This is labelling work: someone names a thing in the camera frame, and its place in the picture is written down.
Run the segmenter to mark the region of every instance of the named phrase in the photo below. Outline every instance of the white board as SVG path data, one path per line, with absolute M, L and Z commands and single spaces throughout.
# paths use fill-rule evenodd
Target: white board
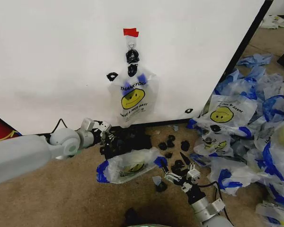
M 198 115 L 264 0 L 0 0 L 0 118 L 22 134 L 59 118 L 116 125 L 106 74 L 125 66 L 123 28 L 160 77 L 143 122 Z M 191 114 L 184 114 L 193 108 Z

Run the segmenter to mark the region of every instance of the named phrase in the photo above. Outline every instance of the gray robot arm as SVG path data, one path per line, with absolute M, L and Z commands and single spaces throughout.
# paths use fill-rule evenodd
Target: gray robot arm
M 106 122 L 99 124 L 85 118 L 80 129 L 58 129 L 50 134 L 49 139 L 27 135 L 0 141 L 0 183 L 34 171 L 52 158 L 75 155 L 78 150 L 95 144 L 95 134 L 101 139 L 110 128 Z

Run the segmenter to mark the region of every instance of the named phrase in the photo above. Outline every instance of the blue painter's tape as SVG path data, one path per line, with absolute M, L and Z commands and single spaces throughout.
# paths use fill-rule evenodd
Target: blue painter's tape
M 280 178 L 281 181 L 284 181 L 284 177 L 274 165 L 273 158 L 270 154 L 269 149 L 270 149 L 270 142 L 267 143 L 267 145 L 264 147 L 264 150 L 263 150 L 263 159 L 264 159 L 264 164 L 266 166 L 266 169 L 264 170 L 264 172 L 270 175 L 276 175 L 277 177 Z
M 141 75 L 139 75 L 137 78 L 138 78 L 138 81 L 139 81 L 139 82 L 141 82 L 141 83 L 143 83 L 143 84 L 146 84 L 146 83 L 147 83 L 147 79 L 146 79 L 144 73 L 142 73 Z
M 284 197 L 276 191 L 276 189 L 274 188 L 272 184 L 269 184 L 269 188 L 275 197 L 275 201 L 284 205 Z
M 239 130 L 241 130 L 242 132 L 244 132 L 246 134 L 245 137 L 247 139 L 251 139 L 252 138 L 251 131 L 247 127 L 239 127 Z
M 108 167 L 109 162 L 106 160 L 97 167 L 97 181 L 100 183 L 109 183 L 104 175 L 104 170 Z
M 187 123 L 187 128 L 188 129 L 194 129 L 195 128 L 195 124 L 197 124 L 197 122 L 194 119 L 190 119 Z
M 221 189 L 225 189 L 225 188 L 237 188 L 237 187 L 242 187 L 243 184 L 240 182 L 236 182 L 236 181 L 231 181 L 226 185 L 223 185 L 222 180 L 227 179 L 227 178 L 231 178 L 231 172 L 228 169 L 223 169 L 220 172 L 219 178 L 218 178 L 218 183 Z
M 165 157 L 162 157 L 162 156 L 157 157 L 156 160 L 154 160 L 153 162 L 154 162 L 154 164 L 156 164 L 157 166 L 159 166 L 160 168 L 162 168 L 162 163 L 161 163 L 161 161 L 162 161 L 165 165 L 167 165 L 167 160 L 166 160 L 166 158 L 165 158 Z

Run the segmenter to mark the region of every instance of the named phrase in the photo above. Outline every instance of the beige carpet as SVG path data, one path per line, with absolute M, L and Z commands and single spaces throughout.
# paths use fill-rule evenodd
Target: beige carpet
M 276 54 L 267 71 L 284 76 L 284 69 L 276 63 L 278 56 L 284 52 L 284 28 L 259 29 L 250 44 L 244 55 L 257 52 Z M 181 141 L 191 143 L 187 152 L 191 153 L 197 138 L 196 133 L 184 125 L 178 132 L 167 126 L 149 128 L 148 132 L 153 135 L 154 146 L 169 134 L 176 136 L 176 146 L 169 149 L 174 153 L 170 164 L 179 158 Z M 54 160 L 35 172 L 0 184 L 0 227 L 119 227 L 130 207 L 156 223 L 173 227 L 198 226 L 187 197 L 179 187 L 168 183 L 165 192 L 155 192 L 151 177 L 163 176 L 161 170 L 152 170 L 124 184 L 99 184 L 96 167 L 103 160 L 96 146 L 74 158 Z M 202 168 L 201 172 L 201 183 L 208 183 L 206 176 L 210 169 Z M 204 189 L 204 192 L 209 200 L 213 199 L 213 188 Z M 239 189 L 237 197 L 223 195 L 236 227 L 263 226 L 255 214 L 255 206 L 266 196 L 265 189 L 252 184 Z

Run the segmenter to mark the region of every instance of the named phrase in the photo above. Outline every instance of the black cable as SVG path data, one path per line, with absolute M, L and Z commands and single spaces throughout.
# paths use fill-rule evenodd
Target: black cable
M 62 118 L 60 118 L 58 123 L 56 124 L 56 127 L 53 129 L 53 131 L 51 133 L 54 133 L 56 131 L 56 129 L 58 128 L 60 122 L 62 122 L 64 124 L 64 126 L 67 128 L 66 124 L 64 123 L 64 120 Z
M 217 198 L 217 191 L 219 191 L 219 196 L 221 198 L 221 200 L 223 201 L 223 198 L 222 198 L 222 193 L 221 193 L 221 189 L 220 189 L 220 186 L 218 184 L 218 182 L 214 181 L 214 182 L 211 182 L 209 184 L 206 184 L 206 185 L 198 185 L 200 188 L 206 188 L 206 187 L 210 187 L 212 185 L 216 184 L 217 185 L 217 188 L 216 188 L 216 192 L 215 192 L 215 195 L 214 195 L 214 201 L 216 200 Z M 227 211 L 226 211 L 226 208 L 224 207 L 223 209 L 224 213 L 225 213 L 225 216 L 227 218 L 227 220 L 233 225 L 233 223 L 231 222 L 230 218 L 228 217 L 228 214 L 227 214 Z

